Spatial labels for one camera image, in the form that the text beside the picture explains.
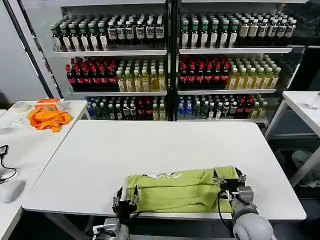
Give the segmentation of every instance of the cable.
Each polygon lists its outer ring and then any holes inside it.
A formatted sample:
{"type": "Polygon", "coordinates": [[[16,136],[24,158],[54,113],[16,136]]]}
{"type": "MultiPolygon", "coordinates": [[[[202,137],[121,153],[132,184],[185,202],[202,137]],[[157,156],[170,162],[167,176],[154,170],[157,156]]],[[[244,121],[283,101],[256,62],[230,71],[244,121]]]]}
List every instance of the cable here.
{"type": "Polygon", "coordinates": [[[0,179],[0,184],[3,184],[6,180],[12,178],[14,175],[16,175],[17,173],[17,169],[15,169],[14,167],[6,167],[4,165],[4,157],[0,157],[1,158],[1,166],[4,168],[4,169],[9,169],[9,170],[14,170],[14,173],[10,176],[10,177],[7,177],[7,178],[1,178],[0,179]]]}
{"type": "Polygon", "coordinates": [[[221,194],[224,193],[225,191],[224,190],[221,190],[219,193],[218,193],[218,213],[219,213],[219,216],[220,216],[220,219],[221,221],[223,222],[223,224],[226,226],[226,228],[232,233],[232,235],[234,235],[234,231],[232,231],[232,229],[227,225],[227,223],[225,222],[225,220],[222,218],[222,215],[221,215],[221,210],[220,210],[220,198],[221,198],[221,194]]]}

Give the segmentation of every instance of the computer mouse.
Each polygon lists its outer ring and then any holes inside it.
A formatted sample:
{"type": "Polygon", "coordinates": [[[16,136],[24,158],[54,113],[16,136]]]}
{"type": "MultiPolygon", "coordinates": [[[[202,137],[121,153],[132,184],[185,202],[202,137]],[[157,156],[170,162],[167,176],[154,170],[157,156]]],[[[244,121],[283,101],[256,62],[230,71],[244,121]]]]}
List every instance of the computer mouse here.
{"type": "Polygon", "coordinates": [[[25,185],[24,180],[14,180],[5,185],[0,185],[0,201],[6,204],[13,202],[20,196],[25,185]]]}

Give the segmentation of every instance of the orange cloth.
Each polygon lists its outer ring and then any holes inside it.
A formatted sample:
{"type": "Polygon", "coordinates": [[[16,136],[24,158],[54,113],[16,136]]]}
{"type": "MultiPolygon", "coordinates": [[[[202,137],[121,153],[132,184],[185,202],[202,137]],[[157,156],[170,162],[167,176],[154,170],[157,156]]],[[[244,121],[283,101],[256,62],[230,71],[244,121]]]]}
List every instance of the orange cloth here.
{"type": "Polygon", "coordinates": [[[64,111],[36,108],[29,112],[28,119],[30,125],[38,130],[52,129],[52,132],[60,132],[61,126],[71,121],[71,116],[64,111]]]}

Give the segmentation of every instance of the green cloth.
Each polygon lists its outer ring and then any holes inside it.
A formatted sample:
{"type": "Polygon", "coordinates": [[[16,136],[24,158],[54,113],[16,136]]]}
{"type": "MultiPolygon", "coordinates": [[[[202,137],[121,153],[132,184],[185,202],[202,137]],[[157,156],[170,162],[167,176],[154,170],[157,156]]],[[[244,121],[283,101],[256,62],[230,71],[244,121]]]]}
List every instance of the green cloth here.
{"type": "MultiPolygon", "coordinates": [[[[233,166],[216,167],[218,176],[224,179],[238,178],[233,166]]],[[[213,183],[211,169],[177,171],[168,178],[161,176],[128,176],[127,199],[133,199],[135,186],[139,191],[139,212],[203,213],[218,211],[220,187],[213,183]]],[[[230,213],[229,201],[220,199],[221,212],[230,213]]]]}

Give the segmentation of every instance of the white table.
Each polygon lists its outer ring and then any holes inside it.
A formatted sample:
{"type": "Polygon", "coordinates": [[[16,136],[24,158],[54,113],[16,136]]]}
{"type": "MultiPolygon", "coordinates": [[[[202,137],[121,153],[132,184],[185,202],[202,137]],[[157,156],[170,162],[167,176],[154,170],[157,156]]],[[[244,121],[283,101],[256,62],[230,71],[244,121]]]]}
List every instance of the white table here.
{"type": "MultiPolygon", "coordinates": [[[[33,105],[35,101],[28,101],[28,103],[33,105]]],[[[70,129],[83,115],[89,116],[86,108],[87,101],[65,101],[64,105],[66,111],[72,116],[72,120],[69,124],[63,125],[60,132],[52,132],[51,129],[36,130],[27,119],[31,109],[16,113],[13,108],[10,108],[0,118],[0,128],[6,128],[5,131],[0,132],[0,146],[9,145],[8,154],[3,160],[4,165],[17,168],[18,175],[14,179],[26,181],[22,194],[14,202],[0,202],[1,240],[9,238],[22,215],[23,199],[28,195],[70,129]],[[21,125],[8,127],[14,120],[21,118],[24,120],[21,125]]]]}
{"type": "MultiPolygon", "coordinates": [[[[233,165],[247,174],[258,212],[269,220],[306,213],[254,123],[80,120],[22,207],[46,213],[114,216],[124,178],[233,165]]],[[[218,219],[217,213],[143,213],[167,219],[218,219]]]]}
{"type": "MultiPolygon", "coordinates": [[[[283,101],[265,132],[265,138],[268,140],[271,137],[288,106],[320,137],[320,109],[309,108],[317,94],[318,91],[284,91],[283,101]]],[[[293,175],[290,179],[291,185],[293,187],[297,185],[318,162],[320,162],[320,147],[293,175]]]]}

